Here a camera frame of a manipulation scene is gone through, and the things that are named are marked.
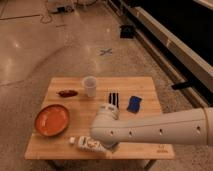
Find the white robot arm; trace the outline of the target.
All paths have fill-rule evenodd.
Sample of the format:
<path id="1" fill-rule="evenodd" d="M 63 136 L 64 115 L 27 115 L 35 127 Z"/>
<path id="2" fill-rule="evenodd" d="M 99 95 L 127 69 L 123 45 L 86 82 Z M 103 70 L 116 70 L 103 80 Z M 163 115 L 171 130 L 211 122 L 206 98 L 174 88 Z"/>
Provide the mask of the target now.
<path id="1" fill-rule="evenodd" d="M 120 120 L 118 108 L 105 103 L 90 136 L 108 149 L 120 142 L 213 146 L 213 107 Z"/>

